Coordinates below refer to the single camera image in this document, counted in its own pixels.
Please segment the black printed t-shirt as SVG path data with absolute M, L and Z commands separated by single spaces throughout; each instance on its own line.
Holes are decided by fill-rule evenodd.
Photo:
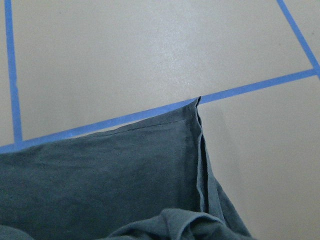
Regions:
M 250 240 L 213 175 L 199 100 L 0 156 L 3 240 Z

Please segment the brown table mat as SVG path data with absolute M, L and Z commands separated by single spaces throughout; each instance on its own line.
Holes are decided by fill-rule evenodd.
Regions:
M 0 3 L 2 152 L 196 97 L 214 175 L 252 235 L 319 239 L 319 1 Z

